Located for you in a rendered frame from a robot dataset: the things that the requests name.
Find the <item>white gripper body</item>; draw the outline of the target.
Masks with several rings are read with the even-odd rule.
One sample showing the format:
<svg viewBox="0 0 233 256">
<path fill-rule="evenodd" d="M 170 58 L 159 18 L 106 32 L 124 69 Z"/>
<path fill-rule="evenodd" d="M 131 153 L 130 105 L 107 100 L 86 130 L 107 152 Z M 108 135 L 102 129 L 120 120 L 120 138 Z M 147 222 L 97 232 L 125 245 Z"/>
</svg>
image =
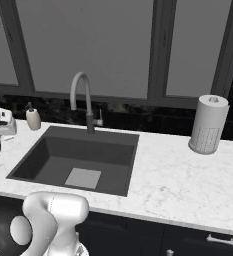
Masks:
<svg viewBox="0 0 233 256">
<path fill-rule="evenodd" d="M 17 133 L 17 125 L 15 119 L 12 119 L 7 125 L 0 125 L 0 136 L 15 135 Z"/>
</svg>

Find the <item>dark grey sink basin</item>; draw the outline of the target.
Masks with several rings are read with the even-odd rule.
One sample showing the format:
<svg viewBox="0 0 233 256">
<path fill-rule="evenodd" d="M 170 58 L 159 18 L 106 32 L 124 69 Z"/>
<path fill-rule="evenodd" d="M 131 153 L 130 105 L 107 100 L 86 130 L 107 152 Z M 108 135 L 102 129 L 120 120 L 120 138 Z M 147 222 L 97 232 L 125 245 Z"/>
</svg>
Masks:
<svg viewBox="0 0 233 256">
<path fill-rule="evenodd" d="M 126 196 L 138 141 L 137 134 L 51 126 L 8 177 Z"/>
</svg>

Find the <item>cream soap dispenser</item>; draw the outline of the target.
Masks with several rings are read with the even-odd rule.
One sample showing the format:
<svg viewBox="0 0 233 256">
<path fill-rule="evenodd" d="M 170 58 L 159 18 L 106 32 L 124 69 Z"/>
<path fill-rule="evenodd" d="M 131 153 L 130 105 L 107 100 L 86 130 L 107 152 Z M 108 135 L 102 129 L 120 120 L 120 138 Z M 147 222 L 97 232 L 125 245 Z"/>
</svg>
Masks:
<svg viewBox="0 0 233 256">
<path fill-rule="evenodd" d="M 41 128 L 40 115 L 38 110 L 32 106 L 31 102 L 29 102 L 26 106 L 26 120 L 31 130 L 35 131 Z"/>
</svg>

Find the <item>grey curved tap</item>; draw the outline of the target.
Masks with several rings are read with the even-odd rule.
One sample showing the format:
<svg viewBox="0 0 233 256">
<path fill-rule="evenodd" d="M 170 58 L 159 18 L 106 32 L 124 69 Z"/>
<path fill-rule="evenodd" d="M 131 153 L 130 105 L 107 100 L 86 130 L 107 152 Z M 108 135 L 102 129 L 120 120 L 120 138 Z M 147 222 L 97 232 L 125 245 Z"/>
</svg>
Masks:
<svg viewBox="0 0 233 256">
<path fill-rule="evenodd" d="M 71 90 L 70 90 L 70 108 L 72 111 L 77 109 L 76 104 L 76 93 L 79 81 L 83 80 L 84 87 L 85 87 L 85 98 L 86 98 L 86 125 L 87 125 L 87 133 L 94 134 L 95 133 L 95 126 L 103 126 L 103 118 L 99 117 L 95 119 L 93 116 L 92 111 L 92 104 L 91 104 L 91 92 L 90 92 L 90 83 L 88 76 L 85 72 L 78 72 L 72 81 Z"/>
</svg>

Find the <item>black cupboard front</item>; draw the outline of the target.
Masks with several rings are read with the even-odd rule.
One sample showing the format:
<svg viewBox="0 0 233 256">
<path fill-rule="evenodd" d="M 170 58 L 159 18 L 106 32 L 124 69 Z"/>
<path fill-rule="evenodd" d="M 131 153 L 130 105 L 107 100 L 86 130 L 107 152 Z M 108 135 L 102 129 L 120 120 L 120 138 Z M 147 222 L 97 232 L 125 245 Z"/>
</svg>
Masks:
<svg viewBox="0 0 233 256">
<path fill-rule="evenodd" d="M 96 212 L 76 226 L 90 256 L 160 256 L 164 229 L 160 223 Z"/>
</svg>

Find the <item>grey framed window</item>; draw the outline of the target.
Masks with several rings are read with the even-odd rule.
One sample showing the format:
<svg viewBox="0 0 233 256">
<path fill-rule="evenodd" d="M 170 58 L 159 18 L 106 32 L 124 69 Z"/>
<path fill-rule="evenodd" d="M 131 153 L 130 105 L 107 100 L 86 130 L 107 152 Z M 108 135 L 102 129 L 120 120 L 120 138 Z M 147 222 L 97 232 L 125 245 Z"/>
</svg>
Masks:
<svg viewBox="0 0 233 256">
<path fill-rule="evenodd" d="M 146 96 L 141 98 L 94 95 L 95 102 L 126 103 L 166 108 L 194 109 L 197 98 L 166 94 L 178 0 L 153 0 L 149 73 Z M 0 0 L 0 21 L 17 81 L 0 83 L 0 95 L 68 99 L 68 92 L 35 89 L 16 0 Z M 227 98 L 233 81 L 233 0 L 210 92 Z"/>
</svg>

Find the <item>white paper towel roll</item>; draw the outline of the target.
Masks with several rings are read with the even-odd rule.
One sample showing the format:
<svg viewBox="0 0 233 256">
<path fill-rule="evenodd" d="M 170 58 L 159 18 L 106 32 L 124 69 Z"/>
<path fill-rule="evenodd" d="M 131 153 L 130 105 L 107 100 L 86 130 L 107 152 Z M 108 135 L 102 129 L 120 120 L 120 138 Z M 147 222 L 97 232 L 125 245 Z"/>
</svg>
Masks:
<svg viewBox="0 0 233 256">
<path fill-rule="evenodd" d="M 192 134 L 188 142 L 192 151 L 203 155 L 216 152 L 229 108 L 228 100 L 221 96 L 199 97 Z"/>
</svg>

